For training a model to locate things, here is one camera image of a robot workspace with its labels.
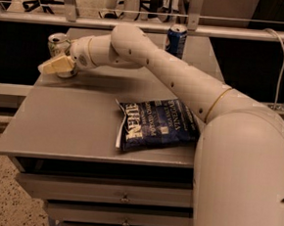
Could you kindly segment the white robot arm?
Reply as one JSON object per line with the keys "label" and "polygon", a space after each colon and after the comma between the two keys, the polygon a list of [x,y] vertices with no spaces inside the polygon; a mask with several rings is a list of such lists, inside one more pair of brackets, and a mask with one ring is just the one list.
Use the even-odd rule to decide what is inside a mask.
{"label": "white robot arm", "polygon": [[284,226],[284,120],[267,105],[184,63],[133,24],[73,41],[43,74],[147,68],[204,122],[194,158],[193,226]]}

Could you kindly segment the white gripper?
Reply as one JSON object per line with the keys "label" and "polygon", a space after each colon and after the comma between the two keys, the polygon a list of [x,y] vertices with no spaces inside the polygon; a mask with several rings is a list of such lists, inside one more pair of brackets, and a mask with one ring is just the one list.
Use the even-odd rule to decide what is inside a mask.
{"label": "white gripper", "polygon": [[93,62],[89,56],[90,42],[90,36],[73,40],[69,56],[65,54],[55,56],[38,66],[37,69],[43,74],[55,73],[60,77],[71,77],[75,73],[75,65],[82,70],[93,68]]}

